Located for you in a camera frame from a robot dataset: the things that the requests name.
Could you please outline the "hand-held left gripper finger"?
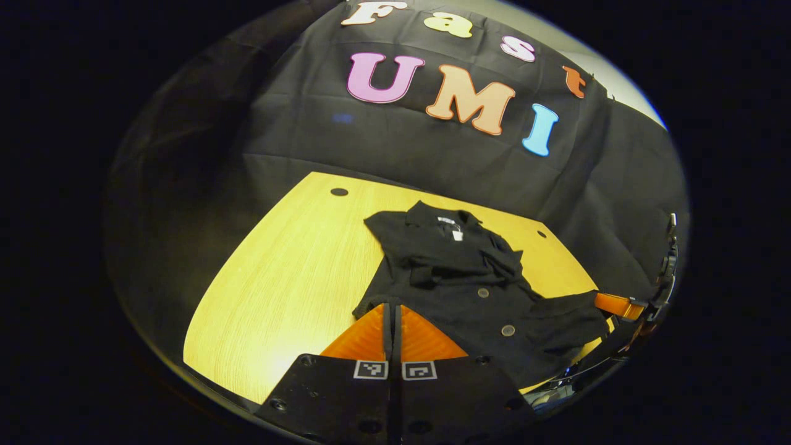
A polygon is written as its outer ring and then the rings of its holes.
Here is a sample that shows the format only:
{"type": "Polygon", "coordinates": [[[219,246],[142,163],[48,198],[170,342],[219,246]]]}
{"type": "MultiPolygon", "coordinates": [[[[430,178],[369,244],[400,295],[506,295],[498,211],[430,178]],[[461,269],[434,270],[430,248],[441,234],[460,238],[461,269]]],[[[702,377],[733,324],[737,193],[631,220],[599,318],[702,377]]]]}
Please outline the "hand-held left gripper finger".
{"type": "Polygon", "coordinates": [[[506,444],[537,416],[489,355],[469,355],[404,306],[392,311],[402,444],[506,444]]]}
{"type": "Polygon", "coordinates": [[[392,309],[378,306],[319,354],[302,353],[255,416],[319,444],[386,444],[392,309]]]}

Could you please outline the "black button shirt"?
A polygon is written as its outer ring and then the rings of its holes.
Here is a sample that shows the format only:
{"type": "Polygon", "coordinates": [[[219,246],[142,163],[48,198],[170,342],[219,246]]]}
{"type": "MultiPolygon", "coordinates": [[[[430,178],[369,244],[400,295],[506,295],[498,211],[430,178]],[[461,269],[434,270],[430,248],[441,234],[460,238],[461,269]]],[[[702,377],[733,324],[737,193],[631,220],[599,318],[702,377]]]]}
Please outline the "black button shirt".
{"type": "Polygon", "coordinates": [[[595,290],[540,295],[523,276],[522,252],[468,211],[419,201],[372,214],[364,225],[384,257],[354,318],[382,303],[405,306],[468,355],[491,357],[520,387],[561,374],[582,347],[609,333],[595,290]]]}

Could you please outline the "black backdrop cloth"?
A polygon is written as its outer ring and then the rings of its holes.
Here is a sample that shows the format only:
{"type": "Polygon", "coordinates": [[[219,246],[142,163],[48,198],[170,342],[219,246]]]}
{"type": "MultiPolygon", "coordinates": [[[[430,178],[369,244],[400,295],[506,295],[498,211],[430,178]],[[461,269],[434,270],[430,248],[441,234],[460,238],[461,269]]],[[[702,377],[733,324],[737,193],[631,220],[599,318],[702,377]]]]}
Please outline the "black backdrop cloth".
{"type": "Polygon", "coordinates": [[[296,0],[181,64],[108,172],[111,285],[162,342],[184,334],[245,234],[311,172],[404,185],[537,219],[602,290],[654,296],[675,214],[675,138],[604,62],[443,0],[342,25],[360,0],[296,0]]]}

